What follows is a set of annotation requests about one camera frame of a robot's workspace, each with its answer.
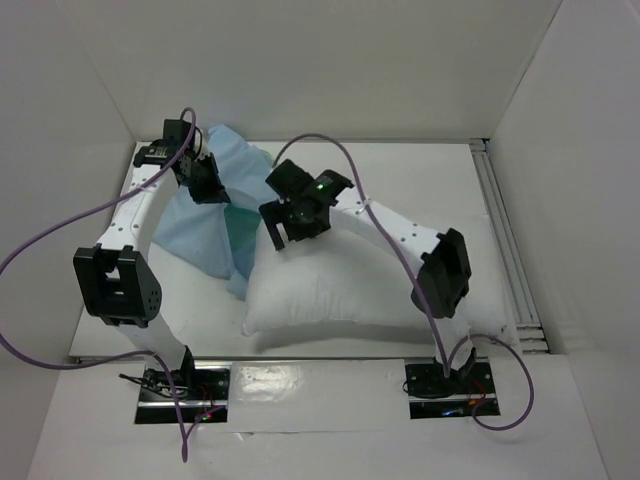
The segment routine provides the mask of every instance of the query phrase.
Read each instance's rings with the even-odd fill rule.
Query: red wire
[[[204,413],[204,402],[207,401],[207,390],[202,385],[199,385],[199,387],[202,390],[202,405],[200,405],[200,410],[198,410],[198,414],[202,415]]]
[[[482,386],[482,384],[477,381],[475,378],[471,378],[471,381],[476,385],[476,387],[478,387],[480,389],[480,392],[482,393],[482,397],[479,399],[473,399],[471,400],[471,387],[469,387],[469,394],[467,395],[467,399],[469,400],[469,405],[475,405],[478,402],[482,402],[484,399],[487,398],[487,391],[484,389],[484,387]]]

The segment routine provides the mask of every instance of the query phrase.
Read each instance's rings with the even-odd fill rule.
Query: white enclosure
[[[3,479],[264,478],[264,465],[274,478],[637,478],[640,0],[2,2],[0,66],[2,258],[114,196],[136,141],[156,138],[187,105],[201,126],[225,123],[250,140],[485,138],[554,347],[525,356],[540,394],[520,433],[431,422],[251,443],[202,431],[196,440],[215,453],[194,447],[195,466],[184,468],[174,426],[176,438],[167,426],[133,428],[118,406],[132,390],[114,375],[140,364],[58,375],[3,350]],[[82,311],[71,258],[110,215],[44,240],[0,279],[0,331],[22,351],[51,362],[69,354]],[[78,331],[95,340],[96,325],[85,319]],[[121,348],[105,345],[99,354]],[[494,368],[516,415],[519,372],[502,357]],[[92,408],[111,417],[60,413]],[[465,453],[452,455],[458,447]],[[174,451],[175,463],[147,469]]]

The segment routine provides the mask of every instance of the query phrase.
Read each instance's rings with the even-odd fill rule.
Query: white wall
[[[491,156],[613,480],[638,478],[640,1],[564,0]]]
[[[250,139],[495,130],[559,0],[62,0],[136,138],[198,107]]]
[[[0,256],[116,193],[133,139],[54,2],[0,2]],[[71,260],[100,215],[27,251],[0,279],[0,329],[34,357],[68,352],[81,298]],[[0,352],[0,469],[26,478],[57,373]]]

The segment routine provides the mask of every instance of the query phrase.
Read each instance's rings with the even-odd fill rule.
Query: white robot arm
[[[176,155],[191,125],[165,120],[163,138],[142,147],[133,162],[129,191],[148,183]],[[196,203],[228,202],[212,155],[199,157],[193,139],[183,156],[146,189],[120,204],[107,231],[91,248],[79,248],[73,259],[85,306],[90,315],[117,328],[138,350],[157,353],[177,384],[188,385],[195,366],[191,352],[176,339],[162,318],[162,287],[147,264],[151,239],[162,212],[178,185],[189,188]],[[148,371],[162,377],[153,357]]]
[[[278,225],[282,225],[289,240],[315,237],[333,227],[345,228],[391,255],[396,252],[388,239],[374,224],[359,193],[352,190],[351,181],[332,170],[325,170],[314,179],[307,172],[285,160],[267,178],[267,183],[280,200],[260,207],[276,250],[285,247]],[[414,223],[371,199],[364,200],[384,225],[388,234],[406,259],[415,284],[427,300],[429,311],[438,328],[442,354],[469,335],[464,319],[453,318],[456,307],[469,292],[471,267],[462,235],[449,229],[443,234]],[[424,311],[424,303],[414,287],[411,299]],[[462,345],[451,362],[454,370],[468,371],[474,362],[473,347]]]

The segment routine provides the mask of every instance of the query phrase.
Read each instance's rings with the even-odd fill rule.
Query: black bracket
[[[173,158],[184,143],[191,124],[184,120],[164,121],[162,139],[142,147],[133,159],[133,166],[158,165],[163,167]],[[196,158],[193,150],[194,140],[184,154],[172,167],[178,185],[189,188],[189,194],[197,204],[230,203],[224,185],[218,175],[218,166],[212,153],[201,159]]]
[[[89,315],[107,325],[146,328],[160,312],[162,288],[140,252],[78,248],[73,257]]]
[[[314,180],[291,160],[285,160],[266,179],[281,200],[260,206],[271,241],[276,250],[284,248],[278,230],[282,224],[290,241],[313,238],[331,228],[329,207],[336,197],[353,183],[333,170],[325,170]]]
[[[440,243],[431,253],[423,253],[424,264],[418,272],[418,284],[429,302],[435,318],[452,318],[460,300],[469,293],[471,266],[467,246],[460,232],[450,228],[446,234],[439,233]],[[423,311],[415,289],[411,300]]]

